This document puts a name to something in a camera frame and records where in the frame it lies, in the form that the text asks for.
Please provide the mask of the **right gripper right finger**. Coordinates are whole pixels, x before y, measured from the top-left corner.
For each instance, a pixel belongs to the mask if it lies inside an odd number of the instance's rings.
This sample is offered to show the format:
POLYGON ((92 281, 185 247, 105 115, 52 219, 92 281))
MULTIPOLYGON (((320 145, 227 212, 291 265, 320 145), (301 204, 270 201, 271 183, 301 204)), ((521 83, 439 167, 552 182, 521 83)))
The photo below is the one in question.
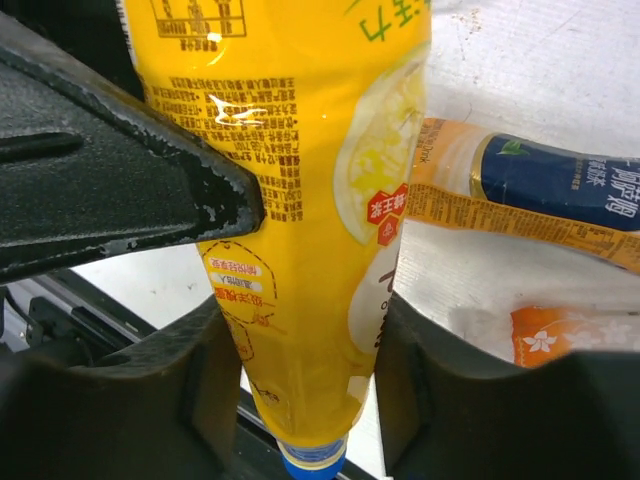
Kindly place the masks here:
POLYGON ((397 479, 635 479, 639 358, 498 359, 393 296, 375 369, 384 464, 397 479))

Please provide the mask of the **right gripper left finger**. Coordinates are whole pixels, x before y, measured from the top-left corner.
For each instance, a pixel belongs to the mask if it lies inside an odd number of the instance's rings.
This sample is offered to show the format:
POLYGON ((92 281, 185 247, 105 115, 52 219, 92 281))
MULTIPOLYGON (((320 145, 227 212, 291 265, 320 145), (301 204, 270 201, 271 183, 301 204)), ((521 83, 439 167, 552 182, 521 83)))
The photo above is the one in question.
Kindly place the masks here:
POLYGON ((239 359, 214 299, 93 367, 1 358, 5 479, 226 479, 239 359))

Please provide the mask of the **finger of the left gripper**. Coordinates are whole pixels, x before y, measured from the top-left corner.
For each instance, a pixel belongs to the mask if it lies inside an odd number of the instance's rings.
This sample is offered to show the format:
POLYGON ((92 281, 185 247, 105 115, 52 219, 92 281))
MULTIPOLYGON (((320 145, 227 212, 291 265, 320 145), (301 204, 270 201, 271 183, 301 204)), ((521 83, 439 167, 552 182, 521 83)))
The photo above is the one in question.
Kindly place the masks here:
POLYGON ((257 231, 256 177, 1 19, 1 279, 257 231))

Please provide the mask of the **orange floral tea bottle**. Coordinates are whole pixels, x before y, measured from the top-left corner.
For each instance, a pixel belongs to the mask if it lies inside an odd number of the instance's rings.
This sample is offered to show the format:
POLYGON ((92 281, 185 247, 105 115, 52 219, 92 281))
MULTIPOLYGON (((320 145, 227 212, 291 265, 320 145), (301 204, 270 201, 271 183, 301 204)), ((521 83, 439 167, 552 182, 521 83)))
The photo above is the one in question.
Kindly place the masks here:
POLYGON ((534 368, 572 351, 639 351, 639 313, 525 307, 511 313, 514 363, 534 368))

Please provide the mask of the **yellow bottle blue cap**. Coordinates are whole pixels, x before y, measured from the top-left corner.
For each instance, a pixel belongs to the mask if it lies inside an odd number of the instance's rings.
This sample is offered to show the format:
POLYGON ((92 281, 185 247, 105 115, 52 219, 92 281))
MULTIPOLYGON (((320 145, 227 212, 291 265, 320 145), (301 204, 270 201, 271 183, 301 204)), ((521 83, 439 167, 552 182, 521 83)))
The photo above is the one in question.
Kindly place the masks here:
MULTIPOLYGON (((378 346, 426 111, 427 1, 121 1, 146 102, 257 178, 261 228, 198 246, 211 286, 378 346)), ((301 448, 286 468, 327 479, 301 448)))

